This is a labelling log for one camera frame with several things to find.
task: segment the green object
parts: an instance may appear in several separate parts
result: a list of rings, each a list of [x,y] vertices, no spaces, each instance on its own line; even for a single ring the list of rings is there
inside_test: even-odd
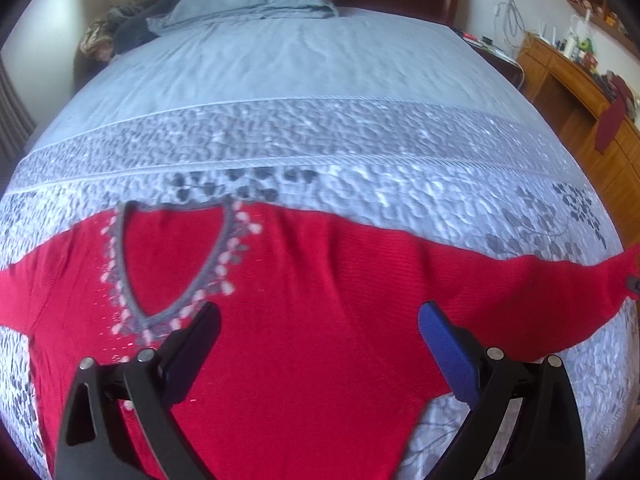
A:
[[[588,52],[589,54],[593,54],[594,53],[593,42],[591,41],[591,38],[587,38],[586,40],[582,40],[580,42],[580,45],[578,45],[578,48],[581,51]]]

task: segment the bed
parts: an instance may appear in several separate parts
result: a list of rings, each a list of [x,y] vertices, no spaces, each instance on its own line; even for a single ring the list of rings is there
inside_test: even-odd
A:
[[[18,166],[0,202],[0,269],[119,202],[225,194],[494,258],[593,265],[622,251],[593,188],[540,115],[433,23],[451,24],[457,0],[335,2],[336,18],[195,27],[116,59]],[[638,398],[635,306],[625,303],[562,358],[595,478],[626,438]],[[0,416],[48,478],[34,403],[28,341],[0,328]],[[517,408],[480,476],[497,466]],[[397,478],[423,478],[467,411],[451,395],[431,402]]]

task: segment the blue gripper pad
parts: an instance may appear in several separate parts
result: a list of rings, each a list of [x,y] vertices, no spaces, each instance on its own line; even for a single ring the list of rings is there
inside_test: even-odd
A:
[[[434,301],[420,307],[418,328],[456,399],[473,409],[481,397],[480,343],[469,330],[452,325]]]

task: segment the sweater's right sleeve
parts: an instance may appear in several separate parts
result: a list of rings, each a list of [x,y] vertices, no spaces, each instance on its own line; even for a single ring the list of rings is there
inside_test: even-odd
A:
[[[0,271],[0,325],[31,336],[69,250],[70,232]]]

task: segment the light blue pillow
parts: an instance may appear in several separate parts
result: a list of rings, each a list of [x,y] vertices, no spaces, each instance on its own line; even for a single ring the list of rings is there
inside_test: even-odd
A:
[[[181,0],[175,9],[147,20],[158,36],[207,23],[263,18],[337,16],[332,0]]]

